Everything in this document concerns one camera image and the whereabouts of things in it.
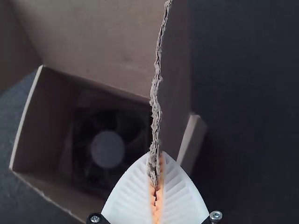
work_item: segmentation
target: corrugated cardboard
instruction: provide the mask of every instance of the corrugated cardboard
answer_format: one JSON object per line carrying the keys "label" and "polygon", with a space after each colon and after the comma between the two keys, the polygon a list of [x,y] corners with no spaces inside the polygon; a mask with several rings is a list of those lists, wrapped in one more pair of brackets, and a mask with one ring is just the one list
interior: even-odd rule
{"label": "corrugated cardboard", "polygon": [[44,64],[24,108],[10,169],[47,200],[80,221],[104,204],[71,184],[62,168],[83,90],[98,90],[99,105],[108,99],[143,106],[150,101],[153,145],[175,159],[180,148],[184,155],[198,151],[202,138],[190,132],[198,123],[186,129],[191,119],[187,1],[11,0],[0,6],[0,17],[13,24],[1,22],[7,33],[0,44],[9,52],[9,57],[0,52],[1,88]]}
{"label": "corrugated cardboard", "polygon": [[36,69],[41,60],[6,0],[0,1],[0,17],[1,93]]}

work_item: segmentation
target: black fan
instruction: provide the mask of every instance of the black fan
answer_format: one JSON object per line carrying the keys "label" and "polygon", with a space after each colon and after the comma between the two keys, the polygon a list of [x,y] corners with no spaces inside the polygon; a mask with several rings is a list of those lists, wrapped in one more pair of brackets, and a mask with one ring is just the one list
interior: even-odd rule
{"label": "black fan", "polygon": [[122,174],[147,152],[149,116],[78,110],[74,123],[74,177],[84,189],[108,197]]}

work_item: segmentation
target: fan blade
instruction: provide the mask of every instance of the fan blade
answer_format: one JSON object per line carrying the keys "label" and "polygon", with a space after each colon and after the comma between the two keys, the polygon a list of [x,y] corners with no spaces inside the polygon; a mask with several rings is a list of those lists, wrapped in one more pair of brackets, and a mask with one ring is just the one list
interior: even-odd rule
{"label": "fan blade", "polygon": [[133,141],[142,130],[142,121],[136,114],[129,112],[118,112],[116,115],[116,132],[125,143]]}

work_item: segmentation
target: cardboard flap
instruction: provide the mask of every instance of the cardboard flap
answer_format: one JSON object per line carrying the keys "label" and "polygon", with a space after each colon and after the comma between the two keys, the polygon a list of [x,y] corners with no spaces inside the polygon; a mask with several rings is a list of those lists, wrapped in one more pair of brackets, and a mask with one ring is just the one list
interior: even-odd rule
{"label": "cardboard flap", "polygon": [[149,98],[165,0],[11,0],[44,64]]}
{"label": "cardboard flap", "polygon": [[166,151],[176,160],[180,150],[191,109],[189,43],[188,1],[169,0],[157,43],[156,74],[150,93],[153,156]]}
{"label": "cardboard flap", "polygon": [[37,69],[36,51],[6,0],[0,1],[0,93]]}

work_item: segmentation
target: open cardboard box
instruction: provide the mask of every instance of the open cardboard box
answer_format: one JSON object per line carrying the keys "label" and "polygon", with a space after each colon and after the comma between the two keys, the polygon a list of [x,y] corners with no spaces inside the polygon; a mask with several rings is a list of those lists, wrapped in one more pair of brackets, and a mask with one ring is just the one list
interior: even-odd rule
{"label": "open cardboard box", "polygon": [[105,201],[68,175],[84,90],[98,93],[100,107],[151,104],[154,141],[191,172],[206,126],[190,108],[188,1],[4,0],[0,18],[0,91],[39,67],[10,162],[26,184],[82,222],[101,210]]}

